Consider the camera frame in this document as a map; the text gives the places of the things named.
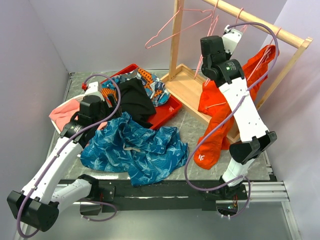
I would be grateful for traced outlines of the blue leaf-print shorts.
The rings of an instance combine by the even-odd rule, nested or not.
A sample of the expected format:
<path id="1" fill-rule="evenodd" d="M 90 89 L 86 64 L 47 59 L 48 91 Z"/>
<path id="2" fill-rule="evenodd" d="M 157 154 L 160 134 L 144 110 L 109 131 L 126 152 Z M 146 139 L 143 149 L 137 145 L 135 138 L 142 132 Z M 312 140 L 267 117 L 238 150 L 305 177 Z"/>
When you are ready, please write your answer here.
<path id="1" fill-rule="evenodd" d="M 144 128 L 125 112 L 96 131 L 80 161 L 96 171 L 126 172 L 133 186 L 141 186 L 163 181 L 188 157 L 189 146 L 177 127 Z"/>

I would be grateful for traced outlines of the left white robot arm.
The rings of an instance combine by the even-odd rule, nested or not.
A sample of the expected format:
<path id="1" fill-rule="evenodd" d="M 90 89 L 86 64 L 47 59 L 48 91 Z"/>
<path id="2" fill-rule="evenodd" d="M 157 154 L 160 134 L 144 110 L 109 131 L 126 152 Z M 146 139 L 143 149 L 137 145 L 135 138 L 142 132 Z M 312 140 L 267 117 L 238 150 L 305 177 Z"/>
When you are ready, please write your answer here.
<path id="1" fill-rule="evenodd" d="M 111 106 L 103 97 L 86 95 L 80 101 L 79 110 L 64 125 L 56 147 L 51 152 L 37 174 L 20 191 L 12 191 L 7 197 L 9 208 L 17 220 L 19 234 L 21 223 L 37 231 L 48 231 L 59 214 L 74 202 L 101 200 L 99 181 L 89 175 L 79 176 L 71 185 L 56 191 L 63 171 L 88 142 L 95 136 L 100 124 L 120 117 L 120 101 L 109 97 Z"/>

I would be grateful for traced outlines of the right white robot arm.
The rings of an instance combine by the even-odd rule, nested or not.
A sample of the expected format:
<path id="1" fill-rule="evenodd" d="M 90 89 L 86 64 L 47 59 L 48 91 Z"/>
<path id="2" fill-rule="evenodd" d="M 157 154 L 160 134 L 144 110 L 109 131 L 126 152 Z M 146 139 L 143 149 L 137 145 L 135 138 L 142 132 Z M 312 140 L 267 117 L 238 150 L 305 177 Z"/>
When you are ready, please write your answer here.
<path id="1" fill-rule="evenodd" d="M 261 120 L 247 87 L 245 73 L 238 60 L 226 52 L 223 38 L 207 36 L 200 39 L 202 73 L 213 80 L 225 97 L 238 126 L 240 140 L 229 147 L 229 165 L 221 176 L 225 182 L 219 194 L 231 199 L 237 192 L 249 167 L 260 154 L 277 140 Z"/>

